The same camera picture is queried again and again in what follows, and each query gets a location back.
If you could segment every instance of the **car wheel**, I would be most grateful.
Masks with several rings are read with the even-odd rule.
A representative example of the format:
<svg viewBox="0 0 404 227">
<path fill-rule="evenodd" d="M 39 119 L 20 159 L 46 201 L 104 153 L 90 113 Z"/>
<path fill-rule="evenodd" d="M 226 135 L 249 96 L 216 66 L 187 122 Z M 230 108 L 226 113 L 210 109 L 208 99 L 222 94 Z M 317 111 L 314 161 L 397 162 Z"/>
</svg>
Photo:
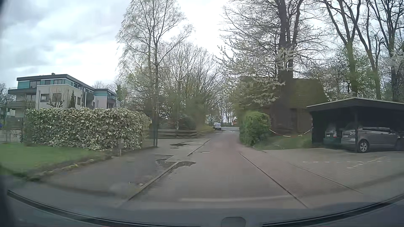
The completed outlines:
<svg viewBox="0 0 404 227">
<path fill-rule="evenodd" d="M 369 142 L 366 140 L 359 141 L 357 152 L 366 153 L 368 151 L 369 151 Z"/>
</svg>

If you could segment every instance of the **parked car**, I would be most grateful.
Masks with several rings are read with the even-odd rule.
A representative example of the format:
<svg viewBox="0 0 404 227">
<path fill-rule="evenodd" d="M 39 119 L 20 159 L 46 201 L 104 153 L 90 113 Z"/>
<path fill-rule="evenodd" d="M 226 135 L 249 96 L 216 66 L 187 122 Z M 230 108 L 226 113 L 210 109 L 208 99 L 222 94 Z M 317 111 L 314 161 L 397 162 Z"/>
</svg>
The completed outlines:
<svg viewBox="0 0 404 227">
<path fill-rule="evenodd" d="M 399 150 L 400 135 L 398 132 L 387 127 L 362 126 L 355 127 L 348 124 L 342 132 L 341 145 L 358 153 L 368 152 L 369 149 L 394 149 Z"/>
<path fill-rule="evenodd" d="M 342 130 L 337 129 L 335 123 L 330 123 L 326 129 L 323 139 L 324 145 L 339 146 L 341 145 Z"/>
<path fill-rule="evenodd" d="M 215 130 L 222 130 L 222 125 L 221 125 L 220 123 L 215 123 L 215 124 L 213 125 L 213 128 L 214 128 Z"/>
</svg>

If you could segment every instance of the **distant car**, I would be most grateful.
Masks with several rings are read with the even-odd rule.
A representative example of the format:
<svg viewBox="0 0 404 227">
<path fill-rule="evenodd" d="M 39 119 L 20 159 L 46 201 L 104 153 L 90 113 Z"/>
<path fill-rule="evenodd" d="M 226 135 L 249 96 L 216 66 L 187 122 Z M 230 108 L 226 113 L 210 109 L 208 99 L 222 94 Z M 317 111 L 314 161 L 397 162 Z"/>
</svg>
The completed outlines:
<svg viewBox="0 0 404 227">
<path fill-rule="evenodd" d="M 215 130 L 222 130 L 222 125 L 221 125 L 220 123 L 215 123 L 215 124 L 213 125 L 213 128 L 214 128 Z"/>
<path fill-rule="evenodd" d="M 355 144 L 355 127 L 347 126 L 342 132 L 341 145 L 358 153 L 368 152 L 369 149 L 400 150 L 401 136 L 398 132 L 387 127 L 362 126 L 357 127 L 358 145 Z"/>
</svg>

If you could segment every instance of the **grass lawn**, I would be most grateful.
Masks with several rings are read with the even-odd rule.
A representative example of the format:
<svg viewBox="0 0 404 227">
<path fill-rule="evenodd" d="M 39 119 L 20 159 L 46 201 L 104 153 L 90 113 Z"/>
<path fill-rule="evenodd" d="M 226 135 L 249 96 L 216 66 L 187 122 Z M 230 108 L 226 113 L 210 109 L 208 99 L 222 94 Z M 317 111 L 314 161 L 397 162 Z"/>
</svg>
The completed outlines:
<svg viewBox="0 0 404 227">
<path fill-rule="evenodd" d="M 259 150 L 280 150 L 295 148 L 313 148 L 311 144 L 311 133 L 306 133 L 301 137 L 272 136 L 264 141 L 259 141 L 254 145 Z"/>
<path fill-rule="evenodd" d="M 0 144 L 1 165 L 16 172 L 25 172 L 44 165 L 99 155 L 102 155 L 100 151 L 90 151 L 77 147 L 43 145 L 26 147 L 22 143 Z"/>
</svg>

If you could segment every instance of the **carport roof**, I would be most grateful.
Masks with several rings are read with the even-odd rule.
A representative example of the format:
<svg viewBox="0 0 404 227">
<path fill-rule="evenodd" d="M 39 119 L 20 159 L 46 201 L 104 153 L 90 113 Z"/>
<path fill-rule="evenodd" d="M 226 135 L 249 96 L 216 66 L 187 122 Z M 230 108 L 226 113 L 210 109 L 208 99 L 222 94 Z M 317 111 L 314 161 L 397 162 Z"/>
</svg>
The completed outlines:
<svg viewBox="0 0 404 227">
<path fill-rule="evenodd" d="M 327 103 L 320 103 L 316 105 L 307 106 L 309 112 L 322 111 L 328 109 L 338 109 L 347 107 L 375 107 L 389 110 L 404 111 L 404 103 L 390 102 L 376 99 L 366 99 L 359 97 L 352 97 L 348 99 L 341 99 Z"/>
</svg>

